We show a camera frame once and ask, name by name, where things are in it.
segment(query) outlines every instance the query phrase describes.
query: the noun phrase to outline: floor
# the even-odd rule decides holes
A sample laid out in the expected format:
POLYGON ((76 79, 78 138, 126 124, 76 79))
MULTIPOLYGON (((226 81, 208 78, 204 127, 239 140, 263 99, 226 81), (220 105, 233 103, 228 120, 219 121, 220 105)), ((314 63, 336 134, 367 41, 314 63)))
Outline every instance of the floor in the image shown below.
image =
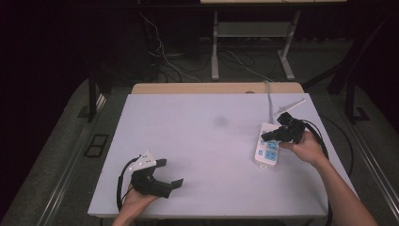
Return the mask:
MULTIPOLYGON (((286 82, 277 50, 283 40, 225 39, 218 44, 219 82, 286 82)), ((288 60, 295 81, 304 83, 339 63, 352 44, 351 40, 294 41, 288 60)), ((210 42, 200 41, 202 54, 187 57, 172 48, 166 49, 169 63, 164 62, 153 82, 214 82, 211 80, 210 42), (175 69, 184 71, 179 75, 175 69)), ((399 136, 371 103, 367 94, 356 90, 356 107, 362 107, 369 121, 353 125, 343 115, 344 91, 329 95, 325 79, 305 91, 318 110, 329 137, 349 170, 351 165, 348 136, 354 149, 354 165, 350 176, 359 198, 374 215, 379 225, 398 225, 398 219, 387 203, 384 188, 364 160, 364 149, 370 151, 393 191, 399 188, 399 136)), ((87 214, 92 193, 102 170, 106 152, 118 125, 120 112, 131 87, 117 86, 98 101, 98 114, 93 122, 85 118, 88 108, 88 82, 71 97, 64 114, 49 137, 34 168, 8 210, 1 225, 110 225, 112 219, 100 220, 87 214), (83 156, 96 134, 110 136, 99 158, 83 156)), ((286 225, 324 225, 324 219, 282 219, 286 225)))

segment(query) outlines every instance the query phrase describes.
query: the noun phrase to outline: white electronic device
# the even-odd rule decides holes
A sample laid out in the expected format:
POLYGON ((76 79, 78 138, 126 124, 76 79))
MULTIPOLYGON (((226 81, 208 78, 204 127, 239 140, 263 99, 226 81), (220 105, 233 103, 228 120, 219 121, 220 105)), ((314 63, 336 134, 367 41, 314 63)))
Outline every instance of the white electronic device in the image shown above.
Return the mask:
POLYGON ((279 143, 276 140, 264 141, 261 135, 278 128, 279 127, 274 124, 262 123, 254 156, 255 164, 259 165, 261 169, 276 166, 279 157, 279 143))
POLYGON ((152 156, 150 151, 146 151, 142 154, 132 165, 129 167, 129 171, 143 170, 145 168, 150 168, 156 166, 155 158, 152 156))
POLYGON ((302 100, 300 100, 300 101, 294 102, 294 103, 286 105, 286 106, 281 106, 279 108, 279 110, 276 113, 274 113, 274 116, 277 117, 277 116, 281 115, 282 113, 287 112, 287 111, 293 109, 294 107, 304 103, 305 101, 306 101, 305 98, 302 98, 302 100))

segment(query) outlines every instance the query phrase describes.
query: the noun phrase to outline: wrist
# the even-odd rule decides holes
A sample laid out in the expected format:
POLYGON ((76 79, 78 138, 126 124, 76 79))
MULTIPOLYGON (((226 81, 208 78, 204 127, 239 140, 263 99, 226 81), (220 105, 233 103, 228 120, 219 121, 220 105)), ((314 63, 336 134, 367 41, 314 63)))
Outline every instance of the wrist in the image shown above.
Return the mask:
POLYGON ((135 216, 127 211, 120 210, 120 213, 114 220, 113 226, 129 226, 135 220, 135 216))
POLYGON ((325 167, 332 166, 331 163, 325 157, 322 157, 311 163, 317 170, 322 170, 325 167))

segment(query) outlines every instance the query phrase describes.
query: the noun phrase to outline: white table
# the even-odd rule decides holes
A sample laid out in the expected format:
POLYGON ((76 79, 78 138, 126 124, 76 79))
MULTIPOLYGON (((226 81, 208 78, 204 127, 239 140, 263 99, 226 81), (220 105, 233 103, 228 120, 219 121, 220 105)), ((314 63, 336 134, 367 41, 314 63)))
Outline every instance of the white table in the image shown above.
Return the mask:
MULTIPOLYGON (((317 125, 330 161, 352 187, 310 96, 272 93, 271 97, 274 111, 306 99, 290 113, 317 125)), ((253 162, 268 112, 265 93, 129 95, 88 213, 100 218, 118 213, 118 176, 130 159, 149 150, 155 158, 168 160, 155 171, 157 180, 184 178, 184 183, 169 199, 152 203, 142 218, 324 217, 327 194, 310 164, 288 150, 280 150, 273 169, 260 169, 253 162)), ((130 175, 125 173, 122 194, 130 175)))

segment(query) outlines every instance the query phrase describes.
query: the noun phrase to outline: cable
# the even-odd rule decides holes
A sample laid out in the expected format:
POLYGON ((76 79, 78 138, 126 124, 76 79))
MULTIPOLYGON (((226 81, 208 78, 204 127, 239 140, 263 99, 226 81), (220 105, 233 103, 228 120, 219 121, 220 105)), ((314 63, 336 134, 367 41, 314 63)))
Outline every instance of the cable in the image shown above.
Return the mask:
POLYGON ((166 81, 167 81, 167 83, 168 83, 168 82, 169 82, 168 76, 167 76, 164 72, 159 71, 159 73, 161 73, 161 74, 164 75, 164 77, 165 77, 165 79, 166 79, 166 81))
MULTIPOLYGON (((320 130, 317 128, 317 126, 314 123, 312 123, 310 121, 306 121, 306 120, 301 120, 301 121, 304 122, 305 127, 308 128, 312 134, 314 134, 314 136, 317 139, 317 142, 320 144, 320 147, 322 148, 324 155, 329 160, 327 147, 326 147, 325 142, 323 141, 322 134, 320 133, 320 130)), ((327 214, 326 226, 330 226, 332 223, 333 213, 332 213, 332 209, 331 209, 331 205, 329 204, 329 201, 327 201, 327 203, 328 203, 328 214, 327 214)))
POLYGON ((181 76, 179 73, 177 73, 177 74, 179 75, 180 80, 175 79, 175 78, 174 78, 172 75, 170 75, 168 72, 164 72, 164 71, 159 70, 159 73, 161 73, 161 74, 164 75, 164 77, 167 79, 167 82, 168 82, 168 78, 170 78, 171 80, 173 80, 173 81, 175 81, 175 82, 178 82, 178 83, 182 83, 182 82, 183 82, 182 76, 181 76))
POLYGON ((191 70, 187 70, 187 69, 183 68, 182 66, 180 66, 180 65, 177 64, 177 63, 173 63, 173 62, 170 62, 170 63, 173 64, 173 65, 175 65, 176 67, 179 67, 180 69, 182 69, 183 71, 185 71, 185 72, 187 72, 187 73, 196 73, 196 72, 200 72, 200 71, 206 69, 206 67, 208 66, 208 64, 209 64, 210 61, 211 61, 211 55, 208 56, 208 58, 206 59, 206 62, 205 62, 205 64, 204 64, 203 66, 201 66, 200 68, 191 69, 191 70))
POLYGON ((274 119, 273 119, 273 102, 272 102, 272 97, 271 97, 271 87, 270 83, 267 80, 264 80, 265 83, 267 83, 267 99, 269 100, 269 123, 274 124, 274 119))
POLYGON ((240 68, 234 68, 232 66, 230 66, 229 64, 227 64, 227 62, 225 62, 225 60, 228 60, 226 57, 224 57, 223 55, 217 55, 217 59, 228 69, 231 69, 233 71, 238 71, 238 72, 242 72, 245 71, 246 69, 243 67, 240 68))
POLYGON ((158 56, 157 54, 154 54, 154 53, 151 52, 151 51, 149 51, 148 53, 149 53, 149 55, 152 55, 152 56, 154 56, 154 57, 161 57, 160 55, 158 56))
POLYGON ((240 39, 240 40, 242 41, 243 44, 247 44, 247 43, 248 43, 248 45, 245 46, 243 49, 240 48, 240 46, 239 46, 239 44, 238 44, 238 39, 237 39, 237 40, 235 40, 235 43, 236 43, 236 44, 235 44, 235 47, 236 47, 241 53, 244 53, 244 52, 250 51, 250 50, 252 49, 253 45, 254 45, 256 42, 258 42, 260 39, 261 39, 261 38, 259 38, 259 37, 257 37, 257 38, 248 38, 248 37, 246 37, 246 38, 240 39))
POLYGON ((162 43, 161 38, 159 37, 159 33, 158 33, 158 27, 153 24, 149 19, 147 19, 141 12, 139 12, 140 16, 149 24, 151 24, 154 28, 155 28, 155 34, 156 34, 156 38, 159 41, 159 47, 156 51, 161 51, 161 56, 163 57, 164 61, 170 65, 170 67, 172 67, 174 70, 176 70, 176 72, 178 72, 179 74, 182 74, 188 78, 194 79, 197 82, 201 82, 201 80, 199 78, 197 78, 196 76, 190 76, 182 71, 180 71, 179 69, 177 69, 175 66, 173 66, 173 64, 171 64, 167 58, 167 56, 165 55, 165 46, 164 43, 162 43))
POLYGON ((126 193, 124 194, 124 196, 122 197, 122 200, 124 200, 124 198, 127 196, 127 194, 133 189, 133 187, 130 187, 129 190, 126 191, 126 193))
POLYGON ((229 51, 229 50, 225 50, 224 52, 226 52, 226 53, 229 53, 230 55, 233 55, 234 56, 234 59, 229 59, 229 58, 226 58, 226 57, 224 57, 226 60, 228 60, 229 62, 231 62, 231 63, 234 63, 234 64, 237 64, 237 65, 240 65, 240 66, 246 66, 246 67, 252 67, 252 66, 254 66, 255 65, 255 59, 251 56, 251 55, 249 55, 249 54, 233 54, 231 51, 229 51), (237 63, 237 55, 242 55, 242 56, 245 56, 245 57, 247 57, 249 60, 250 60, 250 63, 248 64, 248 63, 245 63, 244 61, 242 61, 242 60, 238 60, 238 63, 237 63))
POLYGON ((130 164, 132 164, 133 162, 136 162, 136 160, 139 158, 134 158, 132 160, 130 160, 123 168, 122 172, 120 173, 120 177, 118 178, 118 186, 117 186, 117 206, 118 209, 120 210, 122 207, 122 198, 120 197, 120 193, 121 193, 121 189, 122 189, 122 184, 123 184, 123 175, 124 172, 126 171, 126 169, 129 167, 130 164))
POLYGON ((348 142, 349 145, 349 150, 350 150, 350 156, 351 156, 351 160, 350 160, 350 165, 349 165, 349 170, 347 172, 347 175, 350 177, 352 175, 352 171, 353 171, 353 166, 355 164, 355 154, 354 154, 354 150, 353 150, 353 146, 352 143, 350 142, 349 136, 345 133, 345 131, 338 126, 338 124, 336 124, 334 121, 330 120, 329 118, 323 116, 323 115, 319 115, 321 118, 329 121, 331 124, 333 124, 335 127, 337 127, 337 129, 339 129, 341 131, 341 133, 343 134, 343 136, 345 137, 346 141, 348 142))
MULTIPOLYGON (((259 56, 265 56, 265 55, 266 55, 265 53, 263 53, 263 54, 258 54, 258 55, 253 55, 253 54, 248 54, 248 53, 246 53, 246 51, 250 50, 251 47, 252 47, 252 45, 253 45, 255 42, 259 41, 259 40, 260 40, 260 39, 256 39, 256 40, 250 39, 250 40, 248 40, 248 41, 243 40, 244 43, 249 42, 249 46, 248 46, 247 48, 245 48, 245 49, 242 49, 242 48, 240 48, 240 47, 238 46, 238 43, 237 43, 238 40, 236 40, 236 42, 235 42, 235 48, 238 50, 238 52, 239 52, 239 53, 242 53, 243 55, 245 55, 245 56, 247 56, 247 57, 249 57, 250 60, 251 60, 251 62, 252 62, 250 65, 245 64, 246 67, 250 67, 250 66, 252 66, 252 65, 255 64, 255 59, 254 59, 254 57, 259 57, 259 56)), ((234 69, 233 67, 231 67, 231 66, 229 66, 228 64, 226 64, 226 62, 224 62, 224 60, 228 60, 229 62, 233 63, 233 61, 232 61, 231 59, 226 58, 226 57, 224 57, 223 55, 218 55, 218 56, 219 56, 219 60, 221 61, 221 63, 223 63, 227 68, 232 69, 232 70, 235 70, 235 71, 243 71, 243 70, 245 70, 245 69, 241 69, 241 68, 240 68, 240 69, 234 69)), ((277 60, 277 61, 274 63, 272 70, 271 70, 269 73, 267 73, 267 75, 266 75, 267 78, 273 77, 273 78, 278 79, 279 77, 284 77, 284 73, 274 73, 274 70, 276 69, 276 65, 277 65, 278 63, 279 63, 279 60, 277 60)))
POLYGON ((256 73, 256 72, 252 71, 251 69, 249 69, 249 68, 248 68, 248 67, 247 67, 234 53, 232 53, 231 51, 226 51, 226 52, 228 52, 228 53, 231 54, 233 57, 235 57, 235 58, 237 59, 237 61, 238 61, 245 69, 247 69, 247 71, 249 71, 250 73, 257 74, 257 75, 259 75, 260 77, 265 78, 267 81, 273 82, 273 80, 271 80, 270 78, 268 78, 268 77, 266 77, 266 76, 264 76, 264 75, 262 75, 262 74, 256 73))

